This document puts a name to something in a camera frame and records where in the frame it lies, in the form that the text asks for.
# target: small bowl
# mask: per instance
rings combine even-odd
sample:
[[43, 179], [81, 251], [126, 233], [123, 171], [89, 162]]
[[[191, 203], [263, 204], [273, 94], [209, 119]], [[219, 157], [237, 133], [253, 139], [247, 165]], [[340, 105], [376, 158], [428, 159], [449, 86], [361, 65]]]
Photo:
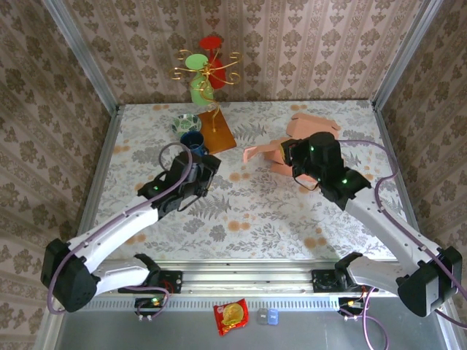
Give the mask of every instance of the small bowl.
[[175, 135], [182, 137], [188, 131], [200, 131], [201, 119], [196, 114], [185, 113], [175, 117], [171, 127]]

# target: blue mug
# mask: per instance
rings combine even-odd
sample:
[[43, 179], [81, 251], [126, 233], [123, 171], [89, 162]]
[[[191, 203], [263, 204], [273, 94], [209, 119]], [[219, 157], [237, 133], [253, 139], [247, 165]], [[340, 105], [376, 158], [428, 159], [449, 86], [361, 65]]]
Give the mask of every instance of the blue mug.
[[209, 150], [204, 146], [204, 136], [199, 131], [184, 133], [180, 138], [180, 142], [200, 157], [209, 154]]

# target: red food package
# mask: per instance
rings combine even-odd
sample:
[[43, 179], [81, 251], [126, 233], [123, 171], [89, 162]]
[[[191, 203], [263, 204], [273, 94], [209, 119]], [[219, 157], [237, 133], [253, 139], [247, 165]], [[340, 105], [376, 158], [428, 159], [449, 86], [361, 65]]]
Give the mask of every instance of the red food package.
[[214, 317], [216, 318], [219, 335], [225, 335], [229, 330], [244, 327], [248, 323], [248, 307], [245, 299], [236, 303], [224, 304], [214, 307]]

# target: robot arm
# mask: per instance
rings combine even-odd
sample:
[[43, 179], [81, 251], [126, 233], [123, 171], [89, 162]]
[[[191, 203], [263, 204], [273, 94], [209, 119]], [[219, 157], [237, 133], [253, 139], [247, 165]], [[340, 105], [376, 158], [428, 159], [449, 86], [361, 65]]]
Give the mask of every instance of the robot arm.
[[[53, 287], [53, 295], [67, 311], [79, 310], [94, 296], [103, 292], [145, 285], [158, 275], [159, 267], [144, 254], [137, 254], [133, 261], [128, 262], [104, 260], [140, 230], [153, 225], [173, 210], [185, 210], [194, 201], [207, 195], [220, 160], [212, 155], [199, 157], [192, 154], [192, 157], [188, 176], [174, 190], [166, 191], [187, 171], [187, 152], [181, 152], [175, 157], [168, 171], [162, 172], [145, 184], [138, 191], [138, 195], [123, 208], [123, 212], [66, 243], [57, 238], [47, 245], [41, 274], [41, 282], [47, 288], [58, 266], [74, 249], [83, 245], [63, 265]], [[149, 201], [161, 193], [166, 194], [156, 201]], [[191, 196], [195, 196], [195, 199], [180, 208], [182, 201]], [[123, 219], [116, 220], [122, 214]], [[102, 231], [101, 234], [93, 237], [93, 234], [99, 231]]]
[[[369, 181], [344, 166], [340, 144], [331, 133], [316, 133], [307, 139], [286, 141], [282, 143], [282, 150], [285, 163], [292, 166], [293, 177], [306, 174], [316, 179], [322, 194], [361, 221], [400, 263], [377, 262], [356, 252], [349, 254], [336, 264], [336, 276], [342, 289], [366, 284], [387, 290], [398, 295], [404, 305], [418, 316], [429, 315], [457, 292], [451, 279], [425, 251], [435, 252], [459, 281], [462, 270], [460, 253], [453, 247], [441, 249], [390, 208], [384, 204], [378, 206], [375, 190]], [[407, 233], [416, 237], [420, 245]]]

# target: wooden board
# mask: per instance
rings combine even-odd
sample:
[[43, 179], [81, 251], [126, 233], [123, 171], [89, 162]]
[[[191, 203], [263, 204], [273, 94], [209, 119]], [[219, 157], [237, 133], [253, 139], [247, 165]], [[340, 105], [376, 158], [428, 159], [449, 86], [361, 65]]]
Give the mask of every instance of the wooden board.
[[214, 119], [216, 132], [212, 131], [213, 114], [214, 111], [201, 113], [199, 115], [203, 123], [201, 126], [201, 133], [204, 136], [204, 146], [207, 147], [211, 155], [236, 147], [234, 136], [228, 128], [222, 111], [219, 111]]

